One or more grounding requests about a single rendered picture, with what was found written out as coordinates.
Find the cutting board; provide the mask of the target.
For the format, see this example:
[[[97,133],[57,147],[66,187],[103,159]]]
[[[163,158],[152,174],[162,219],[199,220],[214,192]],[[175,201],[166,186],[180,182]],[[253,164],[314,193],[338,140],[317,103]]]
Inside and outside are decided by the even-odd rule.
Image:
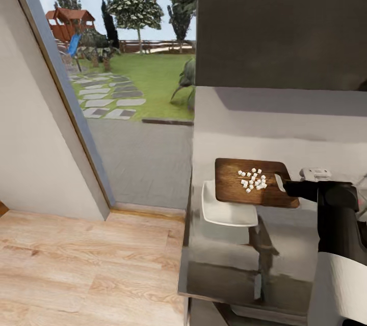
[[[261,169],[261,173],[258,170]],[[254,170],[254,171],[253,171]],[[242,171],[246,175],[242,176],[238,172]],[[248,177],[247,174],[251,176]],[[300,206],[298,197],[287,195],[287,191],[281,191],[275,177],[278,174],[282,183],[292,181],[288,170],[283,162],[263,161],[252,159],[217,158],[215,160],[215,197],[221,202],[250,204],[257,206],[279,207],[296,209]],[[255,182],[261,181],[261,176],[265,176],[265,187],[256,189]],[[253,189],[249,189],[252,177]],[[247,182],[247,188],[243,187],[242,180]]]

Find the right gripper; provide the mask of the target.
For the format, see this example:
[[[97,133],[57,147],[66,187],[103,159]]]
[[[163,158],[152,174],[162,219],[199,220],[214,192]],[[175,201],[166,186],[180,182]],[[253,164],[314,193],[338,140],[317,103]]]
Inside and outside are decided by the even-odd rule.
[[[312,181],[287,181],[286,184],[283,184],[283,188],[287,191],[288,196],[292,197],[302,197],[308,200],[313,201],[308,194],[308,187],[317,182]],[[314,201],[313,201],[314,202]]]

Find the bowl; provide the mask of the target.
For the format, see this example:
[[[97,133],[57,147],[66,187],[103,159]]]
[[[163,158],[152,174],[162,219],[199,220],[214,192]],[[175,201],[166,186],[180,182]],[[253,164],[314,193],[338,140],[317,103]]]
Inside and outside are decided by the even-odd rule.
[[[230,227],[254,227],[258,225],[255,205],[218,201],[215,197],[215,181],[205,181],[202,187],[202,210],[208,222]]]

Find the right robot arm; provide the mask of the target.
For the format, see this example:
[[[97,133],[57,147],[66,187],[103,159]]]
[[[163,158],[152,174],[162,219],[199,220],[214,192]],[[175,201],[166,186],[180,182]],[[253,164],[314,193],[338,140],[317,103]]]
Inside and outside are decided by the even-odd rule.
[[[299,181],[287,181],[288,196],[317,204],[317,267],[308,326],[367,326],[367,221],[358,221],[352,182],[318,181],[325,168],[302,168]]]

